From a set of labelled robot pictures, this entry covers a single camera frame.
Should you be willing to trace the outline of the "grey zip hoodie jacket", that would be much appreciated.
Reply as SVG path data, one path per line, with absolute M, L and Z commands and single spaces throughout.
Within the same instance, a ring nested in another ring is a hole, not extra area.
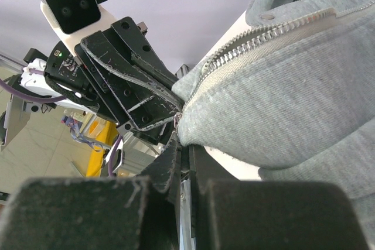
M 181 144 L 339 186 L 374 245 L 374 0 L 252 0 L 246 23 L 173 85 Z

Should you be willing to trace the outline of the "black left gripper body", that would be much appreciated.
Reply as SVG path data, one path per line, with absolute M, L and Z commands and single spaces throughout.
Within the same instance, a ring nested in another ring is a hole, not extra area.
M 111 26 L 104 31 L 98 32 L 104 32 L 110 36 L 114 35 L 114 33 L 111 31 Z M 103 118 L 107 118 L 108 120 L 114 121 L 119 134 L 122 136 L 131 132 L 135 135 L 135 137 L 150 144 L 167 144 L 170 138 L 170 122 L 149 131 L 136 130 L 132 126 L 129 117 L 126 115 L 122 106 L 120 106 L 120 103 L 109 89 L 108 83 L 106 83 L 100 75 L 98 71 L 99 68 L 96 67 L 88 55 L 85 54 L 83 49 L 80 47 L 80 43 L 74 48 L 74 51 L 76 52 L 76 60 L 81 63 L 84 76 L 86 79 L 88 79 L 91 86 L 95 89 L 100 101 L 103 103 L 99 110 L 101 116 Z

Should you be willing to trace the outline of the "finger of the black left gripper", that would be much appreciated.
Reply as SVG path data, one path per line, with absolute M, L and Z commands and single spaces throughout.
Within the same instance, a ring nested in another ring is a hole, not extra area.
M 177 77 L 166 68 L 148 42 L 145 22 L 135 23 L 132 18 L 124 17 L 111 24 L 111 31 L 116 50 L 129 63 L 138 66 L 166 88 L 172 88 Z
M 99 68 L 100 75 L 136 130 L 149 131 L 172 122 L 182 110 L 182 100 L 171 89 L 129 63 L 116 50 L 114 36 L 96 32 L 82 39 L 80 47 Z

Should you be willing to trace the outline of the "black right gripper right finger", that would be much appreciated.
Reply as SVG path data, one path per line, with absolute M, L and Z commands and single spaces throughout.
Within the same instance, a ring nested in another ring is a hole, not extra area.
M 241 181 L 189 151 L 197 249 L 368 249 L 349 199 L 324 182 Z

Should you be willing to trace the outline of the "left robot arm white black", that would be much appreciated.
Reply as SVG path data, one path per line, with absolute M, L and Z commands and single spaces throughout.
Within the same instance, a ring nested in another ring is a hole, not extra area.
M 1 146 L 26 126 L 31 113 L 61 106 L 112 122 L 151 145 L 166 144 L 183 102 L 172 93 L 177 78 L 159 59 L 144 23 L 125 17 L 81 40 L 72 52 L 64 43 L 49 56 L 30 49 L 26 67 L 12 76 L 12 96 L 1 115 Z

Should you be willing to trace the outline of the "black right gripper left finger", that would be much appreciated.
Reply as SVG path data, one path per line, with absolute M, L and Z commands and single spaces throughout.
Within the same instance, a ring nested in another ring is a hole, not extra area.
M 2 249 L 178 249 L 180 144 L 134 177 L 34 178 L 1 214 Z

